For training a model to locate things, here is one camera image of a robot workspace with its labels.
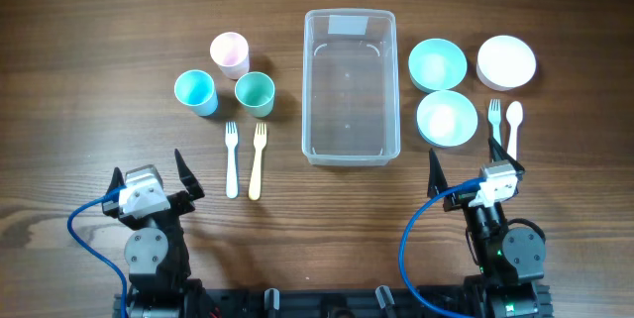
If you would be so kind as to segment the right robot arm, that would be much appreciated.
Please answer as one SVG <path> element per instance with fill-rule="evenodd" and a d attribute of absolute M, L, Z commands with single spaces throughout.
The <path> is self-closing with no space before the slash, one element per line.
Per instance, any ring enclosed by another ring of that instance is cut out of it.
<path fill-rule="evenodd" d="M 491 162 L 480 169 L 483 182 L 443 198 L 446 212 L 461 210 L 466 238 L 480 273 L 459 286 L 420 287 L 432 303 L 472 317 L 552 317 L 545 275 L 546 236 L 535 223 L 508 220 L 502 203 L 518 194 L 524 167 L 495 139 L 488 140 Z"/>

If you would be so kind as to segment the blue plastic fork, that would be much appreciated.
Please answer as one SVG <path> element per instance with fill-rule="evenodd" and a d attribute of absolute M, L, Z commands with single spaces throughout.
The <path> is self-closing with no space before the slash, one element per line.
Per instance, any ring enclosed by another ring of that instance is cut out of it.
<path fill-rule="evenodd" d="M 236 167 L 236 147 L 239 142 L 237 125 L 230 121 L 226 123 L 225 145 L 228 150 L 226 194 L 230 199 L 235 199 L 239 193 L 238 175 Z"/>

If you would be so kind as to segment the blue plastic cup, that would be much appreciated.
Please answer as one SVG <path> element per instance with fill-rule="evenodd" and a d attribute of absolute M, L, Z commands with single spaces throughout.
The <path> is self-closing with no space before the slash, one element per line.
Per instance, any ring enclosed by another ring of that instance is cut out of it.
<path fill-rule="evenodd" d="M 183 72 L 174 83 L 176 99 L 198 116 L 212 115 L 218 108 L 218 95 L 213 78 L 205 71 Z"/>

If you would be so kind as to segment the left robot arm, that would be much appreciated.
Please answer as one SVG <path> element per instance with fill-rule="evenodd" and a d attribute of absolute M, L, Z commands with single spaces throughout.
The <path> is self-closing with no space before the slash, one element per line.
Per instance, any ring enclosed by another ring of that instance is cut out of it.
<path fill-rule="evenodd" d="M 102 204 L 104 215 L 133 231 L 124 257 L 130 286 L 114 299 L 114 317 L 212 317 L 215 303 L 191 277 L 180 217 L 195 210 L 204 190 L 179 151 L 174 152 L 184 189 L 167 195 L 157 168 L 123 173 L 116 168 Z"/>

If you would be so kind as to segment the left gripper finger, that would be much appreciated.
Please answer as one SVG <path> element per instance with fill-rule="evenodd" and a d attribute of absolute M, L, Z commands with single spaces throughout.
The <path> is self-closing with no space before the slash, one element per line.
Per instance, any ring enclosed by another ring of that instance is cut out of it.
<path fill-rule="evenodd" d="M 119 192 L 125 188 L 125 181 L 123 174 L 119 167 L 115 167 L 111 178 L 110 185 L 106 191 L 106 198 L 108 201 L 118 202 Z"/>
<path fill-rule="evenodd" d="M 185 163 L 180 151 L 174 150 L 179 180 L 184 185 L 190 199 L 200 199 L 205 196 L 204 189 Z"/>

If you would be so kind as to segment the green plastic cup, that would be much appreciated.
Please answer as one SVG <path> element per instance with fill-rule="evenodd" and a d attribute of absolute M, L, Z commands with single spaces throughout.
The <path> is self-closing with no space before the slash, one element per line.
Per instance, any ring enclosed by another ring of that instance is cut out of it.
<path fill-rule="evenodd" d="M 248 72 L 237 80 L 235 95 L 249 114 L 263 118 L 272 111 L 275 85 L 265 73 Z"/>

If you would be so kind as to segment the green plastic bowl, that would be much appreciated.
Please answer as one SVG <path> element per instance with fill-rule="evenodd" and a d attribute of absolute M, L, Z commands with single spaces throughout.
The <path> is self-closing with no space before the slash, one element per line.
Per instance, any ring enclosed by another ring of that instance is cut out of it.
<path fill-rule="evenodd" d="M 445 39 L 428 39 L 417 44 L 407 65 L 414 86 L 426 93 L 453 89 L 468 71 L 463 51 Z"/>

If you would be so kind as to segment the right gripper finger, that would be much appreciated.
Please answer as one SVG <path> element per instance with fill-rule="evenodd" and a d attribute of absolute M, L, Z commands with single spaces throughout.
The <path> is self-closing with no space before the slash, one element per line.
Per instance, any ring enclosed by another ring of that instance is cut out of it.
<path fill-rule="evenodd" d="M 488 139 L 488 146 L 489 154 L 493 162 L 508 160 L 517 174 L 525 173 L 525 168 L 514 159 L 494 137 Z"/>
<path fill-rule="evenodd" d="M 446 177 L 438 160 L 438 157 L 433 149 L 429 150 L 429 163 L 430 173 L 428 180 L 427 196 L 434 198 L 438 194 L 444 192 L 449 188 Z"/>

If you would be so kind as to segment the pink plastic cup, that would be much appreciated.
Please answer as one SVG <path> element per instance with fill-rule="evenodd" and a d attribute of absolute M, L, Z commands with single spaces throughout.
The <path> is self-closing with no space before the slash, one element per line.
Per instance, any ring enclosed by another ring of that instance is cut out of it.
<path fill-rule="evenodd" d="M 218 35 L 209 48 L 212 60 L 225 76 L 237 80 L 250 69 L 249 44 L 236 32 Z"/>

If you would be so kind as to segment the clear plastic container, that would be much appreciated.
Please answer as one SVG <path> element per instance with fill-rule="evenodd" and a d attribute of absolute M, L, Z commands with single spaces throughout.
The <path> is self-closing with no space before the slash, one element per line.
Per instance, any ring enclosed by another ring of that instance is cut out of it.
<path fill-rule="evenodd" d="M 395 16 L 320 9 L 305 16 L 301 150 L 313 165 L 381 166 L 401 150 Z"/>

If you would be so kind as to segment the blue plastic bowl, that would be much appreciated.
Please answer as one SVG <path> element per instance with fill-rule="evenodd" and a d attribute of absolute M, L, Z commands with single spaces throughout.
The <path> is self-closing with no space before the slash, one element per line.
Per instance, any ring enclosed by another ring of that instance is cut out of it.
<path fill-rule="evenodd" d="M 478 115 L 463 94 L 441 90 L 426 95 L 416 110 L 416 126 L 429 144 L 450 148 L 465 144 L 476 133 Z"/>

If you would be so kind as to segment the green plastic fork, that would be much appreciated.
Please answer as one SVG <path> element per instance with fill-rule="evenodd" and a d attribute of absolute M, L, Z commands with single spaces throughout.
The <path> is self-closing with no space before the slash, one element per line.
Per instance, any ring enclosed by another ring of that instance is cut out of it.
<path fill-rule="evenodd" d="M 487 119 L 491 126 L 493 138 L 502 145 L 501 141 L 501 101 L 499 99 L 491 99 L 487 111 Z"/>

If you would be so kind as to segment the yellow plastic fork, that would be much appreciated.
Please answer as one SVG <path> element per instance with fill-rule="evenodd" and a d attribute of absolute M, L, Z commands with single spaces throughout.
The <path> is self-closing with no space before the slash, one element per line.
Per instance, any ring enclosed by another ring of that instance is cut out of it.
<path fill-rule="evenodd" d="M 249 198 L 259 200 L 262 192 L 262 159 L 267 139 L 266 123 L 257 123 L 254 135 L 255 157 L 249 185 Z"/>

